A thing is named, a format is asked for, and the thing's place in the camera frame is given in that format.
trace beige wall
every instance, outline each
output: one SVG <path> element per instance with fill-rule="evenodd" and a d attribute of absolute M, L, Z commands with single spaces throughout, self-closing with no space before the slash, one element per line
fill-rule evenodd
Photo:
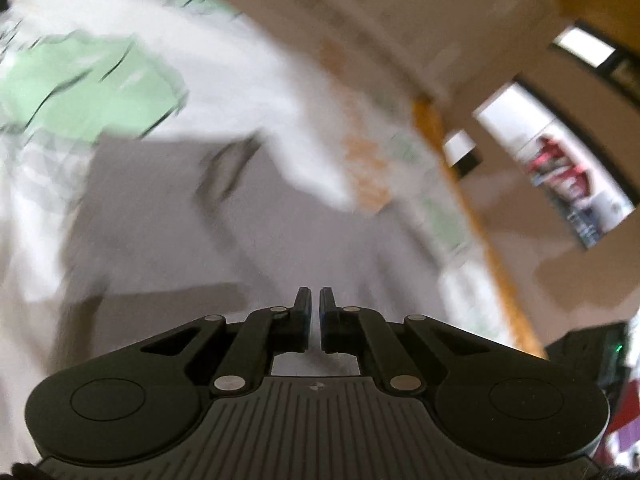
<path fill-rule="evenodd" d="M 581 124 L 640 187 L 640 112 L 562 52 L 524 73 Z M 541 341 L 632 316 L 640 306 L 640 211 L 583 250 L 542 190 L 475 120 L 482 164 L 461 181 Z"/>

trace orange wooden trim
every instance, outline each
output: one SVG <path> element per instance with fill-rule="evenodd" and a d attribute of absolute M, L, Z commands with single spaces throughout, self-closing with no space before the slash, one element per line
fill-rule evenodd
<path fill-rule="evenodd" d="M 516 289 L 513 282 L 504 270 L 498 254 L 489 243 L 489 239 L 484 232 L 484 229 L 482 229 L 478 218 L 460 192 L 453 170 L 444 159 L 442 145 L 445 138 L 445 129 L 440 114 L 433 105 L 420 100 L 414 101 L 414 123 L 428 144 L 440 154 L 442 173 L 452 184 L 452 188 L 455 190 L 458 197 L 458 202 L 469 219 L 471 228 L 476 236 L 478 236 L 483 242 L 484 257 L 498 287 L 498 292 L 500 294 L 500 306 L 509 321 L 511 331 L 515 338 L 516 347 L 528 354 L 546 358 L 544 347 L 538 340 L 531 323 L 524 315 L 522 308 L 516 300 Z"/>

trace bed sheet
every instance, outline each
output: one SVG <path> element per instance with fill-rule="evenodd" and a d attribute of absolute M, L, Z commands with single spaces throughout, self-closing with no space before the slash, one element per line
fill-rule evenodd
<path fill-rule="evenodd" d="M 409 97 L 350 88 L 339 44 L 302 56 L 219 0 L 11 3 L 0 18 L 0 470 L 38 457 L 24 403 L 58 367 L 60 254 L 103 131 L 258 135 L 291 185 L 332 207 L 398 201 L 438 259 L 450 322 L 513 345 L 482 241 Z"/>

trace black electronic device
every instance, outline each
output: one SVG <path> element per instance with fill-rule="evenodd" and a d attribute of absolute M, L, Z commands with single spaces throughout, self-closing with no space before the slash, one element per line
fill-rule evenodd
<path fill-rule="evenodd" d="M 548 361 L 422 315 L 386 322 L 320 293 L 324 352 L 360 376 L 274 377 L 308 348 L 311 292 L 227 324 L 208 316 L 61 371 L 26 407 L 59 480 L 564 479 L 609 419 L 604 394 Z"/>

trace metal screw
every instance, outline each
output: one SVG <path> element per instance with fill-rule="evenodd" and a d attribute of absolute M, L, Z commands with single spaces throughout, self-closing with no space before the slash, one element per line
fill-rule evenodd
<path fill-rule="evenodd" d="M 239 390 L 246 384 L 245 380 L 237 375 L 223 375 L 218 377 L 213 385 L 224 392 L 233 392 Z"/>
<path fill-rule="evenodd" d="M 417 377 L 412 375 L 396 375 L 389 381 L 389 384 L 401 392 L 411 392 L 417 390 L 422 386 L 422 382 Z"/>

